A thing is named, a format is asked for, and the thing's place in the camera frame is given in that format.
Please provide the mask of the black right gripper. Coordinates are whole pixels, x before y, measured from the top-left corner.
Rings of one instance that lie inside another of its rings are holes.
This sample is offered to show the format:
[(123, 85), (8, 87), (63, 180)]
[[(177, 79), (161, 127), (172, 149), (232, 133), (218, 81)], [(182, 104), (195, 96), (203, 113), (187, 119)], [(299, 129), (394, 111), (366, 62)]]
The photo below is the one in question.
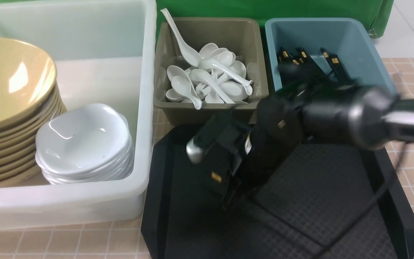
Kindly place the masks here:
[(206, 184), (220, 196), (222, 207), (231, 209), (266, 184), (300, 142), (301, 124), (295, 116), (265, 115), (247, 125), (232, 113), (230, 125), (200, 162)]

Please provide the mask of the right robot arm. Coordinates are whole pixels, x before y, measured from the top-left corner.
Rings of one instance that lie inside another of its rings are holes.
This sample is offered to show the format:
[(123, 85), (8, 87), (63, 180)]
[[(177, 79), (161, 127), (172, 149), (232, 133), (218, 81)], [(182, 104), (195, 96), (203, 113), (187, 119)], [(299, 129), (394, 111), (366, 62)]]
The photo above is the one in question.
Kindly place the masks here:
[(197, 164), (217, 149), (227, 152), (228, 168), (212, 172), (223, 185), (227, 207), (265, 184), (299, 144), (310, 138), (377, 150), (389, 141), (414, 143), (414, 99), (382, 87), (294, 82), (258, 102), (250, 127), (217, 113), (186, 144)]

